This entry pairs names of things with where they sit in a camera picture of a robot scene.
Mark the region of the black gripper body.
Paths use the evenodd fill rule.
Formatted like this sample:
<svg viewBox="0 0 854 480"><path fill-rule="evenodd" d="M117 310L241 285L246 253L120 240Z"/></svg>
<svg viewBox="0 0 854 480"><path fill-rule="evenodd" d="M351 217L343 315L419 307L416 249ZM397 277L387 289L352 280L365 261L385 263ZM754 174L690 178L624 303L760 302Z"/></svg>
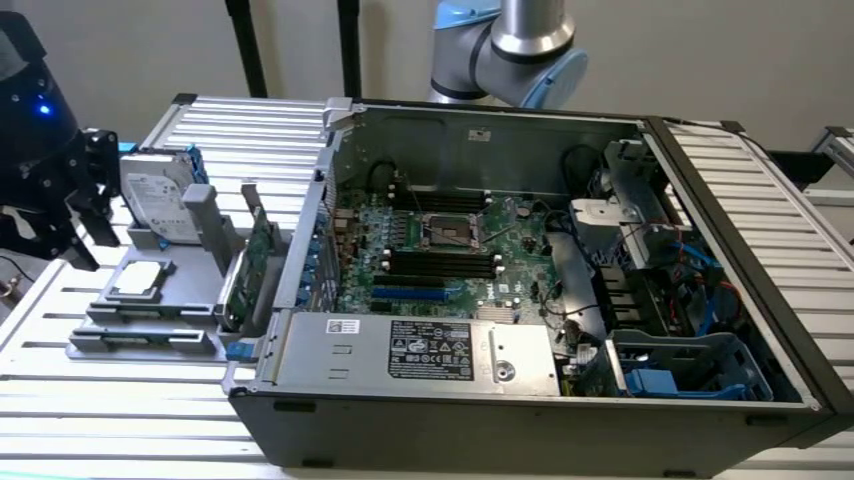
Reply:
<svg viewBox="0 0 854 480"><path fill-rule="evenodd" d="M62 173L77 122L45 63L46 51L25 16L1 12L1 204L26 213L64 203L74 186ZM12 221L1 246L26 253Z"/></svg>

